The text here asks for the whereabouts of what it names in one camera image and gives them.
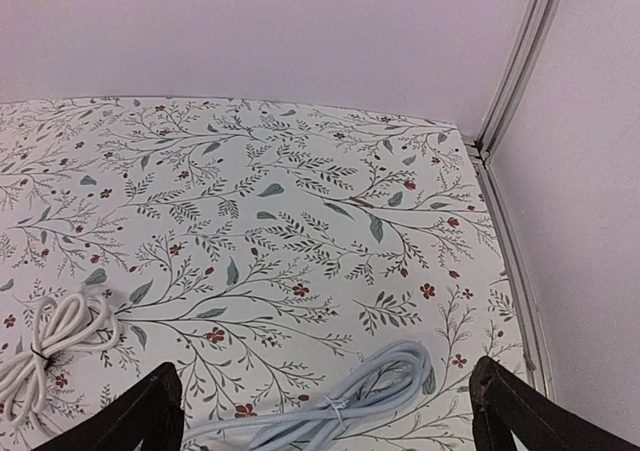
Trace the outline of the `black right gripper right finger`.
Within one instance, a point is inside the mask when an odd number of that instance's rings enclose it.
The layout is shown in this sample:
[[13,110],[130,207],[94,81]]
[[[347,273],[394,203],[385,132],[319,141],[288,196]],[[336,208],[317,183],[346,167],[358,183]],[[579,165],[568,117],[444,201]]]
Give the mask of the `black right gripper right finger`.
[[494,359],[469,379],[477,450],[629,450],[632,444],[556,405]]

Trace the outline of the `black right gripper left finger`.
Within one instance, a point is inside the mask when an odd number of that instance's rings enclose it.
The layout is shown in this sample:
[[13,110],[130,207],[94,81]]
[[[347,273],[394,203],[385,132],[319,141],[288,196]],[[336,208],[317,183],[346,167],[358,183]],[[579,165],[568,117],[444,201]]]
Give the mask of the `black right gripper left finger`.
[[164,362],[90,419],[37,451],[179,451],[184,434],[182,384]]

